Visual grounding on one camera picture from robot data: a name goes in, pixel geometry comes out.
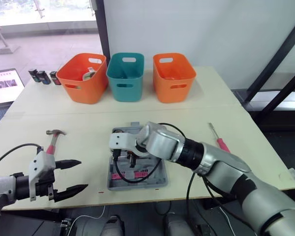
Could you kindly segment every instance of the gray tool case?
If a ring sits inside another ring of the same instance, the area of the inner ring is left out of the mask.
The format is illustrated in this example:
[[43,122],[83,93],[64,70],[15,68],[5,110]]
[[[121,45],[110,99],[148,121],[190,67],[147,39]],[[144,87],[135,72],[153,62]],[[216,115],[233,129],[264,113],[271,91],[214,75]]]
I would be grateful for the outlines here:
[[[113,129],[115,132],[124,132],[137,134],[142,129],[139,122],[132,122],[130,127],[118,127]],[[155,167],[158,162],[158,158],[149,155],[147,157],[137,158],[136,165],[133,168],[130,168],[130,160],[127,158],[127,152],[122,151],[118,159],[118,168],[121,173],[125,174],[124,177],[128,180],[139,180],[137,175],[142,174],[143,172],[150,173],[151,170]],[[126,190],[126,189],[136,189],[136,188],[159,188],[167,185],[167,175],[165,170],[164,160],[162,160],[159,166],[156,168],[154,173],[147,178],[146,180],[140,183],[128,183],[121,179],[115,169],[113,156],[110,157],[109,162],[109,171],[108,171],[108,181],[107,188],[109,190]]]

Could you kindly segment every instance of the hammer head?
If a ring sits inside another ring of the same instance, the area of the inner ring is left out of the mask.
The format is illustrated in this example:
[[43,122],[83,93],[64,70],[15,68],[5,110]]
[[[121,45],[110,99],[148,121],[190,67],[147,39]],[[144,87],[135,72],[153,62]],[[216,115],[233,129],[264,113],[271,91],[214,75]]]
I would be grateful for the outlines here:
[[48,135],[54,135],[54,134],[56,134],[56,135],[59,135],[59,134],[63,134],[63,135],[65,135],[65,133],[63,132],[63,131],[61,131],[61,130],[58,130],[58,129],[53,129],[53,130],[47,130],[46,131],[46,134],[48,134]]

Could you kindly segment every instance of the hammer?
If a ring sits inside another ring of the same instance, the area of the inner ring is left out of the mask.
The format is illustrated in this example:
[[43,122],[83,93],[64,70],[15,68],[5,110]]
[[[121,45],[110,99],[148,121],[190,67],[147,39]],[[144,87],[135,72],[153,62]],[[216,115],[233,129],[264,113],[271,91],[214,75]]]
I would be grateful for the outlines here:
[[49,145],[49,147],[48,147],[48,149],[46,151],[47,154],[53,155],[55,153],[55,149],[56,149],[55,145],[56,145],[58,135],[59,134],[65,135],[65,133],[62,132],[61,130],[53,129],[53,130],[47,130],[46,134],[48,134],[48,135],[52,134],[53,135],[53,139],[51,139],[50,145]]

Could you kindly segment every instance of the pink tool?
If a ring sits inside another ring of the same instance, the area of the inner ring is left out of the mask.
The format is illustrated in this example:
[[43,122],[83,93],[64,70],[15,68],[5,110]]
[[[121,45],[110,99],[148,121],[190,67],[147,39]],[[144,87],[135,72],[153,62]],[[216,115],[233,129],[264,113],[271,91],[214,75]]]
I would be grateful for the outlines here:
[[214,134],[216,135],[216,137],[217,137],[217,140],[216,140],[216,141],[217,141],[219,147],[220,147],[222,150],[231,153],[231,151],[228,149],[228,147],[227,147],[226,144],[224,143],[223,139],[220,138],[220,137],[218,137],[218,135],[217,135],[217,133],[216,133],[216,131],[215,131],[215,129],[214,129],[213,124],[212,124],[212,123],[209,123],[209,126],[210,126],[210,128],[212,129],[212,131],[214,132]]
[[63,134],[65,135],[64,132],[62,132],[61,130],[58,130],[58,129],[54,129],[54,130],[47,130],[46,131],[46,134],[48,135],[53,135],[53,139],[51,139],[51,143],[46,151],[47,154],[51,154],[53,155],[55,153],[55,149],[56,149],[56,141],[57,141],[57,138],[58,138],[58,135],[59,134]]

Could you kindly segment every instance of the screwdriver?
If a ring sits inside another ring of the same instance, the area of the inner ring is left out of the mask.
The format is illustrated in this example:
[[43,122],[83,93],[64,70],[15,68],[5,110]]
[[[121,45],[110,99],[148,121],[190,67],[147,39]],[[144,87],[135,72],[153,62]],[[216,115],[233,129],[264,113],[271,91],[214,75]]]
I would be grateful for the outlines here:
[[209,123],[209,126],[210,126],[211,130],[214,132],[214,134],[216,135],[216,137],[217,137],[217,140],[216,140],[216,141],[217,141],[218,145],[220,146],[220,148],[221,148],[222,150],[226,151],[226,152],[231,153],[231,151],[228,149],[228,147],[227,147],[226,144],[224,143],[223,139],[220,138],[220,137],[217,135],[217,133],[216,133],[216,131],[215,131],[215,129],[214,129],[213,124],[212,124],[212,123]]

